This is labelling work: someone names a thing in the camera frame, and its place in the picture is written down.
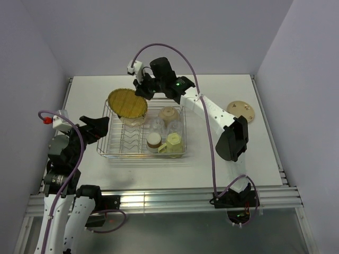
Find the clear glass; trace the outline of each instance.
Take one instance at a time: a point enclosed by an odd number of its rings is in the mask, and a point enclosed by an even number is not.
[[[165,129],[165,121],[160,117],[152,119],[149,126],[149,133],[152,132],[159,133],[162,136],[162,138],[165,138],[167,134]]]
[[[167,126],[167,135],[175,132],[182,137],[182,123],[178,120],[170,122]]]
[[[122,228],[104,237],[83,232],[77,253],[309,253],[295,209],[267,209],[242,229],[229,225],[226,211],[131,214],[136,211],[123,210],[128,212],[128,220]],[[121,215],[109,214],[97,230],[112,229],[121,220]],[[34,254],[41,224],[42,217],[35,217],[24,254]]]

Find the metal dish rack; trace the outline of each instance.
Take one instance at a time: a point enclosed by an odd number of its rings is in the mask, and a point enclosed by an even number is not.
[[[148,101],[148,110],[143,125],[128,126],[123,124],[118,116],[110,109],[108,101],[105,101],[102,116],[110,118],[108,134],[99,139],[97,143],[97,152],[106,158],[178,158],[182,157],[187,151],[186,138],[186,115],[185,108],[179,106],[176,102],[167,98],[153,98]],[[166,106],[176,108],[180,115],[183,130],[183,151],[180,153],[151,153],[147,150],[147,136],[149,134],[150,122],[158,116],[159,111]]]

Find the white table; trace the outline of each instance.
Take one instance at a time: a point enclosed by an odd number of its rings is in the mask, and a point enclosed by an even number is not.
[[[185,75],[193,80],[192,75]],[[202,93],[222,108],[236,100],[246,101],[255,110],[255,119],[248,125],[246,151],[247,174],[257,186],[280,186],[282,180],[267,133],[263,116],[249,75],[198,75]],[[79,117],[102,116],[104,102],[117,88],[133,88],[131,76],[74,77],[65,109],[72,121]],[[96,145],[87,146],[79,167],[78,186],[99,185],[102,190],[147,190],[212,187],[211,159],[206,124],[187,110],[188,151],[181,159],[161,159],[140,163],[112,162],[101,157]],[[227,168],[216,154],[217,185],[225,186]]]

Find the woven placemat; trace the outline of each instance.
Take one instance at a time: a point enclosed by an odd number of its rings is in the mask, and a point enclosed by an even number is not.
[[[138,118],[147,112],[147,102],[144,98],[136,96],[132,89],[119,88],[108,96],[110,108],[121,117]]]

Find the light purple wall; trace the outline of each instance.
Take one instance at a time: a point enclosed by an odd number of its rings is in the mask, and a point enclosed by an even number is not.
[[[295,0],[256,76],[317,245],[339,253],[339,1]]]
[[[292,0],[22,0],[71,75],[124,75],[144,45],[177,47],[200,74],[256,73]],[[166,55],[149,49],[145,63]]]
[[[62,105],[66,78],[19,0],[0,3],[0,252],[12,253],[30,193],[39,188],[46,142],[37,116]]]

